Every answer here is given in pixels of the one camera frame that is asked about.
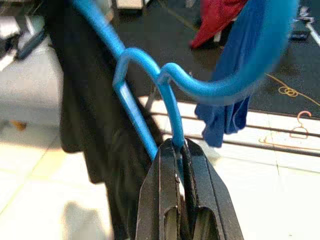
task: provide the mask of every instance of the blue clothing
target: blue clothing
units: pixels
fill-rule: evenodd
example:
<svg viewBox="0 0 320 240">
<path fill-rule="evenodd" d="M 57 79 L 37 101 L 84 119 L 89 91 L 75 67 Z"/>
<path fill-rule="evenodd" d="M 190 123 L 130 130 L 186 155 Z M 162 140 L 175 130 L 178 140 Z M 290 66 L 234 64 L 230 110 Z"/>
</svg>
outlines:
<svg viewBox="0 0 320 240">
<path fill-rule="evenodd" d="M 263 24 L 265 1 L 249 0 L 235 21 L 211 81 L 235 74 L 251 56 Z M 212 147 L 221 147 L 224 134 L 237 133 L 246 126 L 250 97 L 227 106 L 198 104 L 195 114 L 206 123 L 204 140 Z"/>
</svg>

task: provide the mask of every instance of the red cloth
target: red cloth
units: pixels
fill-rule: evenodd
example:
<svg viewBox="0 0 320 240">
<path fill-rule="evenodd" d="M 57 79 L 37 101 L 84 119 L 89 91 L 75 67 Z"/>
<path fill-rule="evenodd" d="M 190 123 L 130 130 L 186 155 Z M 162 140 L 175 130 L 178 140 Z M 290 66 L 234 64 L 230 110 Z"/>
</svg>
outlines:
<svg viewBox="0 0 320 240">
<path fill-rule="evenodd" d="M 245 6 L 248 0 L 202 0 L 202 24 L 192 48 L 197 48 L 222 31 Z"/>
</svg>

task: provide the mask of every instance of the blue plastic hanger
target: blue plastic hanger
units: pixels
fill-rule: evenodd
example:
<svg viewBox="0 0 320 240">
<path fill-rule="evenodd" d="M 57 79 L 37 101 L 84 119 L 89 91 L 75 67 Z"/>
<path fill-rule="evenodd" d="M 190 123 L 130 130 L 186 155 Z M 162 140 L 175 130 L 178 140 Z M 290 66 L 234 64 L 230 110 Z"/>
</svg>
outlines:
<svg viewBox="0 0 320 240">
<path fill-rule="evenodd" d="M 73 5 L 88 20 L 117 60 L 113 87 L 130 120 L 141 137 L 151 157 L 158 148 L 140 113 L 133 95 L 125 82 L 128 64 L 139 64 L 151 77 L 165 103 L 171 128 L 172 142 L 180 149 L 184 133 L 175 95 L 170 87 L 173 81 L 182 91 L 201 103 L 229 105 L 247 97 L 261 76 L 280 58 L 288 42 L 292 19 L 297 10 L 297 0 L 266 0 L 260 39 L 249 63 L 235 75 L 216 82 L 199 81 L 188 75 L 179 65 L 167 63 L 159 68 L 157 63 L 138 48 L 125 48 L 122 41 L 92 0 L 72 0 Z"/>
</svg>

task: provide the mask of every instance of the white cabinet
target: white cabinet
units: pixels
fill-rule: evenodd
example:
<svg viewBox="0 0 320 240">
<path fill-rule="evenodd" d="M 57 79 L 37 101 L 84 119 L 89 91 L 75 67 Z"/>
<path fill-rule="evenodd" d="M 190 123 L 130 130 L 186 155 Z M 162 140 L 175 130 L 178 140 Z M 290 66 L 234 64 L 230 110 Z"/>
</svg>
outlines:
<svg viewBox="0 0 320 240">
<path fill-rule="evenodd" d="M 143 0 L 116 0 L 118 9 L 142 9 L 144 7 Z"/>
</svg>

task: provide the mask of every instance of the black garment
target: black garment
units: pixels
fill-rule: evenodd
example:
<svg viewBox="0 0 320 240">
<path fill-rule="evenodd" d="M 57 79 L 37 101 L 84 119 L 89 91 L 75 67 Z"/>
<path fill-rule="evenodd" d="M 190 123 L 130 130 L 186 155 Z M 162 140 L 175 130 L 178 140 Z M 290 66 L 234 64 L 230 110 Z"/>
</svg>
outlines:
<svg viewBox="0 0 320 240">
<path fill-rule="evenodd" d="M 63 1 L 59 7 L 52 2 L 47 3 L 54 6 L 47 6 L 51 14 L 46 24 L 64 72 L 62 148 L 69 153 L 83 151 L 91 181 L 105 182 L 115 239 L 127 238 L 126 232 L 134 239 L 139 192 L 150 158 L 113 91 L 111 53 L 74 8 Z M 139 107 L 156 143 L 161 144 L 152 116 Z"/>
</svg>

